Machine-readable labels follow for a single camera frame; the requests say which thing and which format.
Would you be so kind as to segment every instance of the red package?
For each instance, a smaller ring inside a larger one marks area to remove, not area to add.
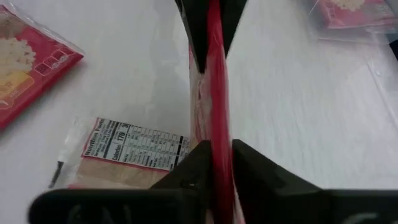
[[[0,5],[0,129],[83,58],[9,9]]]
[[[327,28],[389,26],[398,20],[384,0],[317,0]]]
[[[244,223],[233,179],[229,138],[228,74],[224,54],[219,0],[211,0],[207,16],[206,70],[199,73],[190,52],[191,148],[210,139],[213,149],[215,220]]]

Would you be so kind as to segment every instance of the white surface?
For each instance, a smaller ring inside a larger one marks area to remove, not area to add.
[[[26,222],[75,116],[189,132],[188,44],[173,0],[14,2],[86,57],[1,133],[0,223]],[[317,42],[305,18],[296,0],[248,2],[228,57],[232,136],[320,187],[398,188],[391,51]]]

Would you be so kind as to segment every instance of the white table surface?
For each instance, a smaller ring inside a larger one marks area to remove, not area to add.
[[[14,2],[86,55],[1,133],[7,224],[26,222],[76,117],[190,130],[187,36],[173,0]],[[312,39],[296,0],[249,0],[228,57],[232,137],[320,187],[396,189],[397,65],[388,47]]]

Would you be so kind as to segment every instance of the nutrition facts label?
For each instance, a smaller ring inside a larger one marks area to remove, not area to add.
[[[187,137],[98,118],[83,157],[172,170],[188,154]]]

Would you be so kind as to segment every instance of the package label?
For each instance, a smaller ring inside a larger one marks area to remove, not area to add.
[[[189,147],[187,137],[98,118],[82,157],[170,171]]]

